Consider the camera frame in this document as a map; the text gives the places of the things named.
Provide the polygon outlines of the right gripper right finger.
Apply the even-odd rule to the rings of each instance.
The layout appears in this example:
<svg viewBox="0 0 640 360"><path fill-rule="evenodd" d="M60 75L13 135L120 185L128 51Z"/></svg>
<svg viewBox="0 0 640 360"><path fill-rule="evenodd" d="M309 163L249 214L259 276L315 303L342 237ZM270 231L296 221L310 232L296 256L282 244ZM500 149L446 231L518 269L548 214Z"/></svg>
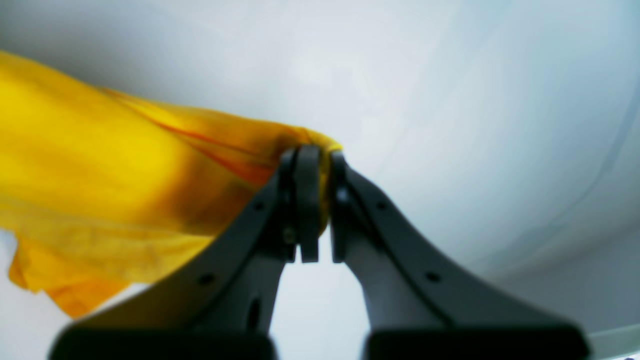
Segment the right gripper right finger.
<svg viewBox="0 0 640 360"><path fill-rule="evenodd" d="M361 285L363 360L589 360L571 321L517 300L456 264L393 201L331 155L333 259Z"/></svg>

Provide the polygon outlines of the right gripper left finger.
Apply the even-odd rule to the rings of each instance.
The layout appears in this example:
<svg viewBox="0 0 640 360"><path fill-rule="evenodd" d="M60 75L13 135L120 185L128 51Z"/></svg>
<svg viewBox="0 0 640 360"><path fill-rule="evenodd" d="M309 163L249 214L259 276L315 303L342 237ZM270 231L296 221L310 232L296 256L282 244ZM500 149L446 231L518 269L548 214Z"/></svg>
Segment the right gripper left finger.
<svg viewBox="0 0 640 360"><path fill-rule="evenodd" d="M117 305L67 326L51 360L276 360L269 328L286 264L319 259L317 146L276 173L205 250Z"/></svg>

